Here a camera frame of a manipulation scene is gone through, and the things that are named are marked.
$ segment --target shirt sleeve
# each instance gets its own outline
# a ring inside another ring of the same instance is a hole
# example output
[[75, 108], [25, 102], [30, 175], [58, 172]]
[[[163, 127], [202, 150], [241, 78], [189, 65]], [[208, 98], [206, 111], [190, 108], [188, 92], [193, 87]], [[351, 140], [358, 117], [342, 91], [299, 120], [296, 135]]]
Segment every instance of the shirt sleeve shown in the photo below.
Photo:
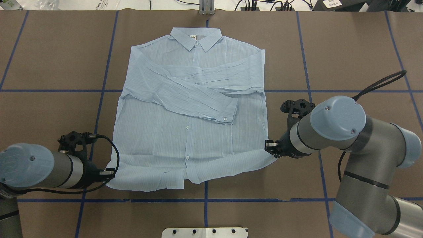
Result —
[[132, 51], [122, 95], [132, 95], [144, 102], [154, 102], [169, 111], [232, 124], [237, 98], [207, 86], [172, 77], [167, 70]]

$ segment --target light blue joint cap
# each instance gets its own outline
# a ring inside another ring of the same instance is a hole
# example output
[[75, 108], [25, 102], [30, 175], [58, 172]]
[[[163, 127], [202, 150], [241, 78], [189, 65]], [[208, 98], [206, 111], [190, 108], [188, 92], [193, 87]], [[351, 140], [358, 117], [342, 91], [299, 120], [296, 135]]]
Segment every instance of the light blue joint cap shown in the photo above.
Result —
[[25, 188], [50, 175], [54, 167], [51, 151], [37, 144], [13, 144], [0, 152], [0, 182]]
[[354, 99], [335, 96], [311, 111], [310, 122], [313, 129], [326, 139], [344, 141], [357, 136], [363, 130], [366, 114]]
[[413, 132], [401, 128], [397, 124], [391, 124], [398, 127], [405, 139], [405, 158], [398, 168], [410, 167], [420, 157], [420, 154], [422, 153], [422, 143], [419, 137]]
[[375, 233], [350, 211], [336, 201], [333, 202], [330, 224], [349, 238], [372, 238]]

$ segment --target shirt cuff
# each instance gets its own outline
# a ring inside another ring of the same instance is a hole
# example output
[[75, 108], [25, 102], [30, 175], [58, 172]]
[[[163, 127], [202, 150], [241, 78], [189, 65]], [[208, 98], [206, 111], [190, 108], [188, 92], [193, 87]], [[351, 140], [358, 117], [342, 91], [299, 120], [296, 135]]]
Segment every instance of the shirt cuff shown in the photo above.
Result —
[[218, 112], [216, 122], [220, 124], [233, 124], [236, 110], [238, 108], [238, 98], [230, 97], [230, 100], [225, 105], [226, 107]]

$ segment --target white paper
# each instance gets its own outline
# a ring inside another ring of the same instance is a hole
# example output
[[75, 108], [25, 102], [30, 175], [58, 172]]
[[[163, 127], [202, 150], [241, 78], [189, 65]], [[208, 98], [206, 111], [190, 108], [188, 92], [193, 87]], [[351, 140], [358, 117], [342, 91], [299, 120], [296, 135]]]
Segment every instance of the white paper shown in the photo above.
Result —
[[324, 0], [323, 3], [327, 8], [334, 8], [342, 5], [339, 0]]

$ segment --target striped shirt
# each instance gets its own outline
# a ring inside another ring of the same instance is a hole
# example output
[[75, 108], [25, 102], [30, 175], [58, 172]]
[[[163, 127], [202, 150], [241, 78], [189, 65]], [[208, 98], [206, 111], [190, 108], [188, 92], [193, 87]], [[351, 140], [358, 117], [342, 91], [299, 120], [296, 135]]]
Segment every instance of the striped shirt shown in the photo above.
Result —
[[264, 50], [220, 29], [174, 28], [131, 48], [113, 134], [121, 163], [107, 185], [182, 189], [261, 169], [276, 160], [266, 139]]

